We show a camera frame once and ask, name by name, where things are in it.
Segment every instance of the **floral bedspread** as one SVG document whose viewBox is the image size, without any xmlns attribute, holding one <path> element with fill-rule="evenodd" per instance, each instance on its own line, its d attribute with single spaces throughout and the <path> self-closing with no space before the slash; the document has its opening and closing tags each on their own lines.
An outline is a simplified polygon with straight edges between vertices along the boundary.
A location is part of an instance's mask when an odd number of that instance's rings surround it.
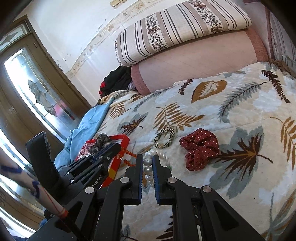
<svg viewBox="0 0 296 241">
<path fill-rule="evenodd" d="M 145 153 L 163 128 L 175 129 L 164 150 L 172 175 L 186 184 L 214 188 L 266 240 L 275 241 L 296 209 L 295 80 L 271 63 L 237 72 L 185 80 L 148 96 L 115 92 L 98 133 L 126 134 L 128 150 Z M 213 132 L 221 154 L 201 171 L 185 168 L 179 140 L 198 128 Z M 168 139 L 163 136 L 159 142 Z M 135 158 L 124 156 L 131 164 Z M 116 175 L 124 175 L 121 164 Z M 171 206 L 158 206 L 143 179 L 142 204 L 125 206 L 121 240 L 172 240 Z"/>
</svg>

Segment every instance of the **window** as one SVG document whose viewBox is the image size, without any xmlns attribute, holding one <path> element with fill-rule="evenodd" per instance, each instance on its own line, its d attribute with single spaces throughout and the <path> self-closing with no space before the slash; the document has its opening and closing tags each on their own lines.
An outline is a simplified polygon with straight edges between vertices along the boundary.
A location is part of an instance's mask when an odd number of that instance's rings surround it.
<svg viewBox="0 0 296 241">
<path fill-rule="evenodd" d="M 13 30 L 11 30 L 0 41 L 0 52 L 28 32 L 29 32 L 29 29 L 25 22 L 23 22 L 21 25 L 17 26 Z"/>
</svg>

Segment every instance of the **light blue cloth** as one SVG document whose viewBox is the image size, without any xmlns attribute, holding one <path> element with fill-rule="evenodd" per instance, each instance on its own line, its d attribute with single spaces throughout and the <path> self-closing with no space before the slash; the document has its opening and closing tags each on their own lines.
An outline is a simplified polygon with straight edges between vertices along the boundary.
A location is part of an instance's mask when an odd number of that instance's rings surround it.
<svg viewBox="0 0 296 241">
<path fill-rule="evenodd" d="M 54 164 L 58 171 L 74 162 L 85 142 L 94 137 L 112 102 L 113 99 L 106 104 L 97 105 L 84 115 L 77 129 L 67 139 L 64 149 L 55 158 Z"/>
</svg>

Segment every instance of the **green bead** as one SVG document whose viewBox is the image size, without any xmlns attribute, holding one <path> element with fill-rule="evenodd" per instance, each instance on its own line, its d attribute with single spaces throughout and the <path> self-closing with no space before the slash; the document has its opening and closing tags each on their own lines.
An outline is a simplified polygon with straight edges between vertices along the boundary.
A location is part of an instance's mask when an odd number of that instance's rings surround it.
<svg viewBox="0 0 296 241">
<path fill-rule="evenodd" d="M 165 167 L 167 167 L 168 169 L 170 169 L 170 171 L 172 171 L 172 167 L 170 167 L 170 166 L 165 166 Z"/>
</svg>

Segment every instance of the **red checkered cloth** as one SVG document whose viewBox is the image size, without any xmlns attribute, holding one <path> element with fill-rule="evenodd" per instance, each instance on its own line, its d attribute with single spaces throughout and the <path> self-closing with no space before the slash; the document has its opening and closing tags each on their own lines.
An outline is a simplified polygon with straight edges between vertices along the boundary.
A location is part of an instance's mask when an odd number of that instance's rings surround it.
<svg viewBox="0 0 296 241">
<path fill-rule="evenodd" d="M 85 143 L 79 152 L 79 156 L 86 156 L 87 154 L 89 154 L 89 149 L 91 147 L 93 147 L 94 144 L 95 144 L 95 142 L 94 143 Z"/>
</svg>

